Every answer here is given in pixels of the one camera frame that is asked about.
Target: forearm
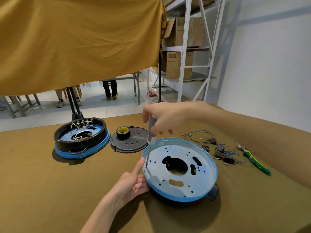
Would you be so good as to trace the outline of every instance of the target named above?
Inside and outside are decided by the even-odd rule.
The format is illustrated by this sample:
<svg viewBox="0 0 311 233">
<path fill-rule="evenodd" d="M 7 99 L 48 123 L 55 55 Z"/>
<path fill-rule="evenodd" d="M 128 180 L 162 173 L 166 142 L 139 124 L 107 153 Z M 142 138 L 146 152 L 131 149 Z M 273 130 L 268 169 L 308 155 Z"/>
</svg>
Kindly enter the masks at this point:
<svg viewBox="0 0 311 233">
<path fill-rule="evenodd" d="M 116 195 L 110 192 L 107 193 L 97 205 L 80 233 L 108 233 L 117 213 L 116 203 Z"/>
<path fill-rule="evenodd" d="M 311 133 L 196 103 L 188 113 L 191 119 L 222 131 L 279 172 L 311 189 Z"/>
</svg>

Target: white shelving unit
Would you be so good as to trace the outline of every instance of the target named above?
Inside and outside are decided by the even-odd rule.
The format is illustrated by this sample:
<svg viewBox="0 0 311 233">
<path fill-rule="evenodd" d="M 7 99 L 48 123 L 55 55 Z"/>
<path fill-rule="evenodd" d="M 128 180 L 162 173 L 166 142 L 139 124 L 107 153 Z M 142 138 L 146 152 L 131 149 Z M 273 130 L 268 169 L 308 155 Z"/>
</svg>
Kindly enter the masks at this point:
<svg viewBox="0 0 311 233">
<path fill-rule="evenodd" d="M 185 16 L 185 26 L 184 26 L 183 45 L 182 46 L 169 46 L 169 47 L 163 48 L 164 51 L 179 51 L 179 52 L 181 52 L 181 65 L 180 65 L 179 78 L 166 78 L 166 73 L 165 72 L 161 73 L 162 78 L 164 78 L 165 80 L 170 81 L 172 83 L 177 83 L 178 84 L 178 90 L 176 91 L 176 90 L 170 88 L 169 86 L 167 86 L 166 84 L 161 84 L 161 86 L 159 84 L 150 85 L 149 84 L 149 71 L 156 73 L 158 75 L 158 77 L 159 77 L 159 73 L 157 71 L 152 70 L 151 68 L 148 69 L 148 77 L 147 77 L 148 89 L 150 89 L 158 97 L 160 97 L 159 90 L 162 88 L 162 90 L 161 90 L 161 101 L 181 102 L 181 101 L 188 100 L 186 97 L 184 97 L 182 95 L 183 83 L 198 82 L 198 81 L 204 81 L 204 82 L 203 82 L 202 86 L 200 87 L 199 91 L 197 92 L 196 96 L 194 97 L 193 101 L 198 100 L 197 98 L 198 98 L 198 96 L 202 90 L 204 90 L 202 100 L 206 101 L 208 85 L 209 85 L 210 79 L 213 78 L 213 77 L 211 77 L 211 73 L 212 73 L 212 67 L 213 67 L 213 62 L 214 62 L 214 55 L 216 52 L 216 46 L 217 46 L 219 30 L 220 30 L 220 23 L 222 20 L 226 0 L 216 0 L 213 4 L 208 5 L 205 8 L 203 7 L 202 0 L 199 0 L 200 12 L 201 12 L 201 16 L 202 16 L 203 22 L 204 22 L 205 35 L 207 38 L 208 46 L 190 47 L 190 48 L 188 47 L 187 48 L 190 15 L 194 14 L 193 12 L 191 12 L 191 1 L 192 0 L 175 0 L 173 3 L 169 4 L 165 8 L 167 16 L 172 16 L 172 17 L 179 16 L 179 15 Z M 205 16 L 205 10 L 210 9 L 210 8 L 214 8 L 214 7 L 218 7 L 218 12 L 217 12 L 214 35 L 213 35 L 213 38 L 211 40 L 209 31 L 208 31 L 208 26 L 207 26 L 207 21 L 206 21 L 206 16 Z M 201 66 L 185 66 L 185 59 L 186 59 L 186 51 L 187 50 L 209 51 L 210 57 L 208 59 L 207 64 L 201 65 Z M 185 68 L 209 68 L 209 69 L 208 69 L 206 75 L 203 75 L 203 74 L 199 75 L 195 72 L 192 72 L 192 78 L 191 79 L 184 79 L 184 69 Z"/>
</svg>

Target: black pants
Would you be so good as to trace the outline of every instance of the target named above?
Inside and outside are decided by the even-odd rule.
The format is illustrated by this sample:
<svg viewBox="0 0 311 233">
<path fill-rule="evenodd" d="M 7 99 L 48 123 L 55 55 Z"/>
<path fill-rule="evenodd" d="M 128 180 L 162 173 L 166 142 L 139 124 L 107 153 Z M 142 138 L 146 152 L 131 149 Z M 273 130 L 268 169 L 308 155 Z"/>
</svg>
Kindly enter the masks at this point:
<svg viewBox="0 0 311 233">
<path fill-rule="evenodd" d="M 112 94 L 110 94 L 110 89 L 108 86 L 108 82 L 110 82 L 111 85 L 111 90 L 112 90 Z M 105 89 L 105 93 L 106 93 L 106 97 L 114 97 L 117 95 L 118 90 L 117 90 L 117 81 L 116 80 L 111 80 L 111 81 L 103 81 L 103 87 Z"/>
</svg>

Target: shoe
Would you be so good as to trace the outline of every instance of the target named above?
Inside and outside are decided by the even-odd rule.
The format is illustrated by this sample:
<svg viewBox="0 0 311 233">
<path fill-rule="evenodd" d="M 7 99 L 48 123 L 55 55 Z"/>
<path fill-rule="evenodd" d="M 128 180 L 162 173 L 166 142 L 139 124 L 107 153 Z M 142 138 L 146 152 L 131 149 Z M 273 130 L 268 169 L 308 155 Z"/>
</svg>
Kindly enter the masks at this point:
<svg viewBox="0 0 311 233">
<path fill-rule="evenodd" d="M 77 104 L 78 106 L 82 106 L 82 102 L 79 99 L 77 99 Z"/>
<path fill-rule="evenodd" d="M 57 103 L 57 108 L 61 108 L 61 107 L 63 107 L 64 105 L 66 105 L 66 102 L 64 102 L 64 101 L 58 101 L 58 103 Z"/>
</svg>

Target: green and yellow pliers handle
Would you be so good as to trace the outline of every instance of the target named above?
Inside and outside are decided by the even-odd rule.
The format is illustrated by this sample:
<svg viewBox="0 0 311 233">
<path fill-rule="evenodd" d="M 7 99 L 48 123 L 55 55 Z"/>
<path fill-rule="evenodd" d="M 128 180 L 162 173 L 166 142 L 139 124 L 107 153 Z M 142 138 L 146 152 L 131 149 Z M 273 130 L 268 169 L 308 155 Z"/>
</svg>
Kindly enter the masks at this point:
<svg viewBox="0 0 311 233">
<path fill-rule="evenodd" d="M 264 172 L 267 175 L 271 175 L 270 170 L 267 169 L 265 166 L 263 166 L 261 163 L 259 163 L 258 160 L 256 160 L 248 150 L 244 150 L 243 155 L 247 157 L 251 161 L 251 163 L 255 165 L 258 169 L 260 169 L 262 172 Z"/>
</svg>

